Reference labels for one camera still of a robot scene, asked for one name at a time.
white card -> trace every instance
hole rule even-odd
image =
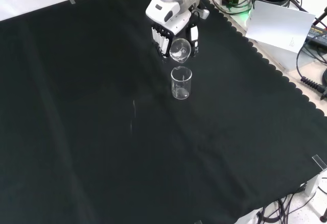
[[[315,15],[262,1],[255,2],[246,37],[298,53]]]

small glass cup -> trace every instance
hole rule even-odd
[[[173,60],[184,63],[191,54],[191,44],[186,39],[175,39],[170,47],[169,54]]]
[[[187,67],[175,67],[171,73],[172,93],[176,99],[183,100],[191,93],[192,71]]]

black cloth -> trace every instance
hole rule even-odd
[[[208,1],[184,101],[151,0],[75,1],[0,23],[1,223],[229,224],[320,172],[323,113]]]

table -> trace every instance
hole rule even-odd
[[[325,1],[319,0],[317,4],[311,4],[312,0],[303,0],[303,7],[307,10],[309,10],[312,13],[317,14],[318,16],[323,13],[323,10],[325,8]],[[246,34],[246,17],[244,15],[242,16],[229,16],[225,15],[225,17],[228,18],[228,20],[232,23],[232,25],[237,28],[239,32],[241,32],[244,36]],[[283,69],[282,66],[279,65],[278,61],[276,61],[268,51],[266,51],[262,46],[260,46],[256,41],[251,41],[255,48],[258,49],[258,51],[267,58],[271,64],[273,64],[278,70],[280,70],[284,76],[290,79],[291,82],[296,84],[296,87],[301,89],[304,95],[306,95],[311,102],[315,104],[315,106],[322,110],[325,115],[327,115],[327,103],[326,101],[321,101],[320,97],[321,94],[316,92],[315,90],[309,88],[307,85],[301,82],[300,77],[296,70],[293,70],[291,72],[286,71]],[[312,62],[305,65],[301,68],[301,73],[306,76],[307,78],[319,82],[321,84],[321,77],[323,72],[326,70],[326,66],[318,62],[317,60],[312,59]]]
[[[172,98],[149,1],[1,22],[1,222],[233,224],[319,173],[324,116],[219,12],[199,22],[190,97]]]

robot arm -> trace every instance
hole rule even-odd
[[[193,56],[198,50],[197,26],[190,23],[192,14],[197,11],[199,17],[206,19],[208,10],[198,9],[200,0],[152,0],[146,15],[153,21],[152,37],[159,53],[167,57],[173,38],[183,30],[192,46]]]

